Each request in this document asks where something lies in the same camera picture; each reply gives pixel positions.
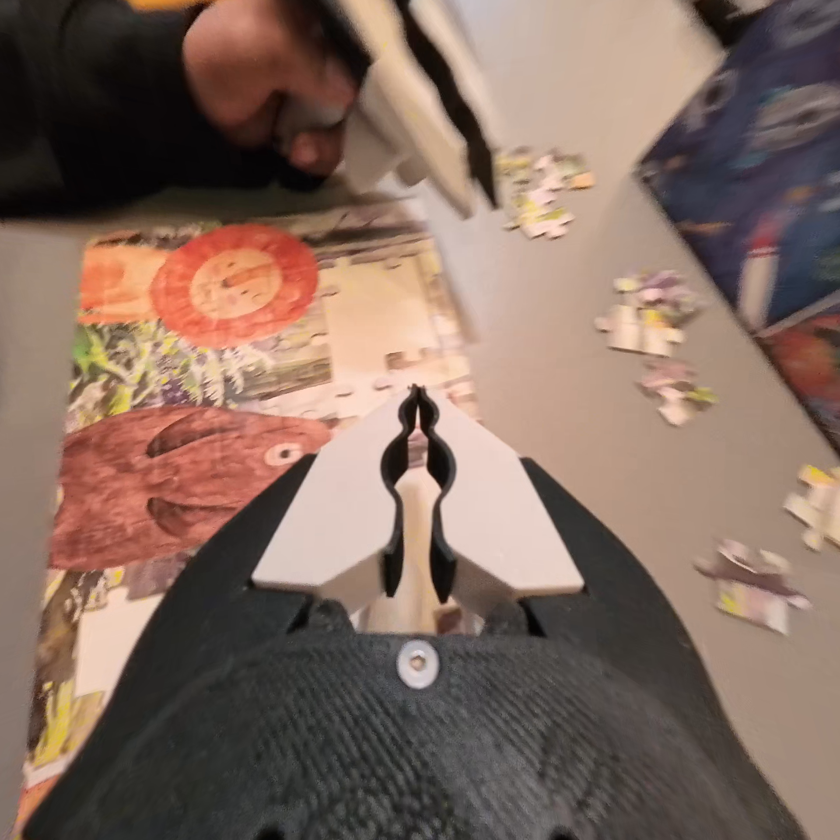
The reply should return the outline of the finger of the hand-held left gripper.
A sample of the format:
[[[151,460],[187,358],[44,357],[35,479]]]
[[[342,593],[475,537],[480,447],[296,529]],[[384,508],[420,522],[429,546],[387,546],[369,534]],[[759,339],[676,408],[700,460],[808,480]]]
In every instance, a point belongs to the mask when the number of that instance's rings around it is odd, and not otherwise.
[[[345,121],[344,179],[370,193],[388,175],[430,182],[462,217],[475,210],[467,145],[408,45],[394,2],[342,1],[340,11],[371,63]]]
[[[467,197],[479,186],[499,206],[495,160],[499,112],[479,59],[449,2],[398,1],[406,42],[463,145]]]

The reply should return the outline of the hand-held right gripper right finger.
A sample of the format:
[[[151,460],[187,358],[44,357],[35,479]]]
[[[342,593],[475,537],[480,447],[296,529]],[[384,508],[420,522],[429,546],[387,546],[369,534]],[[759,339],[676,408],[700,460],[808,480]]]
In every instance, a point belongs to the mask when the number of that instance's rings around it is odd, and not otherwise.
[[[441,391],[419,388],[418,422],[439,487],[429,554],[438,600],[484,617],[503,602],[581,593],[584,578],[516,450]]]

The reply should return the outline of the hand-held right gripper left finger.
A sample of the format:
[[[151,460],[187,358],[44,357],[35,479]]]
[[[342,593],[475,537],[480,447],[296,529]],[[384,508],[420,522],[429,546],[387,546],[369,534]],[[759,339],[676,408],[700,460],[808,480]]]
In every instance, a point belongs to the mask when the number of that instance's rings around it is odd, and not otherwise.
[[[404,506],[418,387],[396,393],[326,444],[292,499],[251,580],[359,611],[393,597],[403,576]]]

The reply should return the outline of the green yellow puzzle piece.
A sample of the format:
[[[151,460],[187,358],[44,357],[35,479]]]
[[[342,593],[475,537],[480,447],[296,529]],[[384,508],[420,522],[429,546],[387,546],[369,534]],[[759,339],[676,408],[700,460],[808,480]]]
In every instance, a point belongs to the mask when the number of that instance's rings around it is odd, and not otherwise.
[[[526,192],[543,185],[543,155],[527,147],[504,150],[495,158],[495,173],[500,190],[505,193]]]

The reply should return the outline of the jigsaw puzzle board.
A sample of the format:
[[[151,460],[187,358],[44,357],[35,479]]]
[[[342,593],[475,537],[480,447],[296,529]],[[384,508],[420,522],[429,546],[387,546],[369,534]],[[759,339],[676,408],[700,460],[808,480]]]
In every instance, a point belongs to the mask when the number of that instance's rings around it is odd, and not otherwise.
[[[226,522],[403,387],[479,417],[467,342],[410,203],[89,242],[11,838]]]

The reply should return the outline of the person's left forearm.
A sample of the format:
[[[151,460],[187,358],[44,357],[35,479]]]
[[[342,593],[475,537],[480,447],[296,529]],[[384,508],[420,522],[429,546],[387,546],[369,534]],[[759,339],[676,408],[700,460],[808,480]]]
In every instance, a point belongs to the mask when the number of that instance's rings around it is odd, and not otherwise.
[[[279,157],[235,147],[194,102],[182,46],[201,10],[1,3],[3,217],[279,177]]]

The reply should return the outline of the person's left hand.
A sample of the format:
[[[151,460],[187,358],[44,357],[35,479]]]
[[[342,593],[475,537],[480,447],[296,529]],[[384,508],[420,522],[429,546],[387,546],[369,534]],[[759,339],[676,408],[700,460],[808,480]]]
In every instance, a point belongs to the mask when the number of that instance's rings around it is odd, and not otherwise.
[[[187,30],[182,59],[203,116],[246,151],[277,149],[289,99],[343,116],[357,97],[349,69],[301,2],[210,3]]]

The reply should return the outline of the scattered loose puzzle pieces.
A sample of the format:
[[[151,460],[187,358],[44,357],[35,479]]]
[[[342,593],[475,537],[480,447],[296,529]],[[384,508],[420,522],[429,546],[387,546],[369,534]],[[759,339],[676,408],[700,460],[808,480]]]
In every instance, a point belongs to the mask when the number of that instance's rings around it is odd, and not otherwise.
[[[579,155],[543,154],[541,187],[497,193],[507,216],[505,228],[526,238],[563,237],[574,220],[559,204],[562,191],[591,188],[595,178]],[[644,272],[614,280],[615,300],[594,320],[615,352],[644,359],[637,382],[667,425],[683,427],[718,404],[710,388],[699,384],[697,371],[677,359],[674,351],[685,341],[684,327],[701,309],[697,295],[674,271]],[[802,492],[790,494],[783,509],[804,526],[802,540],[819,552],[825,543],[838,547],[838,468],[804,465],[797,476]],[[772,633],[788,636],[791,612],[812,608],[811,600],[791,583],[791,566],[777,553],[755,549],[732,539],[720,539],[710,560],[699,560],[696,571],[713,584],[717,609]]]

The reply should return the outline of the illustrated puzzle box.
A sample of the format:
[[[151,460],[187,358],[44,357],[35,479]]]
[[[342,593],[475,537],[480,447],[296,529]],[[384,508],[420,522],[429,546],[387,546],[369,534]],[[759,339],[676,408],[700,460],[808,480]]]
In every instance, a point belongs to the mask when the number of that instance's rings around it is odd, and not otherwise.
[[[838,450],[839,2],[773,2],[637,179]]]

